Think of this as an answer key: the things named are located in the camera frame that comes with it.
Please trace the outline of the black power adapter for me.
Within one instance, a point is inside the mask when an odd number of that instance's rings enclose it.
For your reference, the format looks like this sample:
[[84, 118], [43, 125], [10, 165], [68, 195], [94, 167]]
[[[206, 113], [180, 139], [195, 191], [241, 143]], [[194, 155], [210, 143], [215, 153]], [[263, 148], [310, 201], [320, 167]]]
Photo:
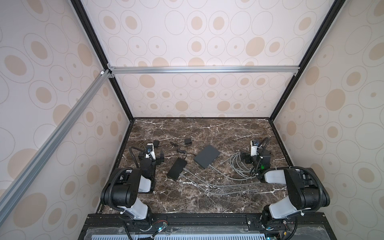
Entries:
[[193, 141], [191, 138], [186, 138], [186, 139], [184, 139], [184, 143], [185, 143], [186, 147], [189, 147], [192, 145]]
[[158, 141], [158, 140], [154, 140], [154, 141], [153, 141], [153, 145], [154, 145], [154, 148], [158, 148], [159, 145], [160, 145], [160, 141]]

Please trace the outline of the square dark grey switch box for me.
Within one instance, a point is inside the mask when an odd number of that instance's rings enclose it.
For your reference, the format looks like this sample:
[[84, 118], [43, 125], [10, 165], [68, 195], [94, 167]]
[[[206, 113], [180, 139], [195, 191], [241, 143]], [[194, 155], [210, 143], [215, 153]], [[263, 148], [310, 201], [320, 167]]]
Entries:
[[208, 145], [194, 157], [194, 161], [200, 167], [206, 169], [219, 155], [220, 151]]

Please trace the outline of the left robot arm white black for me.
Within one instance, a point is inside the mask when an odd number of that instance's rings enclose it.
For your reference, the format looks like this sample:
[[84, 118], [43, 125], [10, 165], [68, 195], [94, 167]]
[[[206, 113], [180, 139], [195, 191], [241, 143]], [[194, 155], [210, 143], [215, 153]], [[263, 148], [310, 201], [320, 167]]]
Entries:
[[163, 151], [156, 156], [153, 149], [130, 148], [136, 168], [115, 169], [105, 184], [100, 201], [102, 205], [119, 212], [123, 220], [139, 222], [142, 225], [153, 223], [152, 211], [138, 197], [138, 194], [153, 192], [156, 186], [156, 166], [165, 161]]

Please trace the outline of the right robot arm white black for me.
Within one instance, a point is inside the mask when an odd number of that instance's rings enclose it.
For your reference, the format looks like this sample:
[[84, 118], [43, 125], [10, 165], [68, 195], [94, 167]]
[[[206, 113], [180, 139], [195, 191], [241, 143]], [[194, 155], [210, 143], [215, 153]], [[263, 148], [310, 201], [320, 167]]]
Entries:
[[264, 207], [261, 224], [304, 216], [318, 211], [331, 203], [331, 197], [312, 168], [297, 166], [271, 168], [269, 151], [260, 146], [251, 146], [251, 152], [240, 153], [241, 161], [252, 165], [250, 175], [262, 183], [287, 187], [288, 195], [282, 200]]

